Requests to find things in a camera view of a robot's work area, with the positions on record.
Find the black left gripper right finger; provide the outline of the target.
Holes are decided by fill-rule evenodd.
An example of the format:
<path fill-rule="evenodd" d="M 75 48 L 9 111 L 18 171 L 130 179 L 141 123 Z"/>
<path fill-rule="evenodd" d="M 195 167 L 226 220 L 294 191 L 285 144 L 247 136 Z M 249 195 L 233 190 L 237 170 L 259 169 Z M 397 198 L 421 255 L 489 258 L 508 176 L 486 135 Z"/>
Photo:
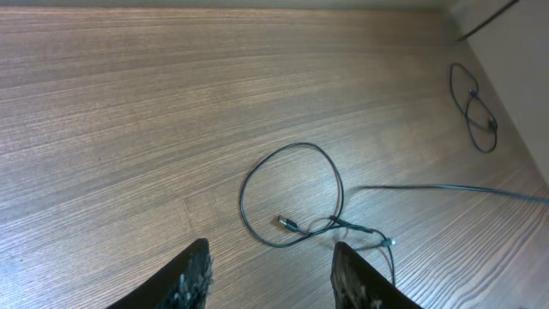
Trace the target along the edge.
<path fill-rule="evenodd" d="M 335 244 L 330 281 L 336 309 L 420 309 L 345 242 Z"/>

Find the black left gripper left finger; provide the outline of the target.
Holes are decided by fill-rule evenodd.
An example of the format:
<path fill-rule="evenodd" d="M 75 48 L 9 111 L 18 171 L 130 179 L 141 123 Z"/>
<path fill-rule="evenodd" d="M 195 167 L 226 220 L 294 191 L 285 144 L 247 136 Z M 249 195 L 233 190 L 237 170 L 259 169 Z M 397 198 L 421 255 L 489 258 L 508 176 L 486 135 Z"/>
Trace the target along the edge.
<path fill-rule="evenodd" d="M 212 282 L 208 240 L 197 239 L 109 309 L 204 308 Z"/>

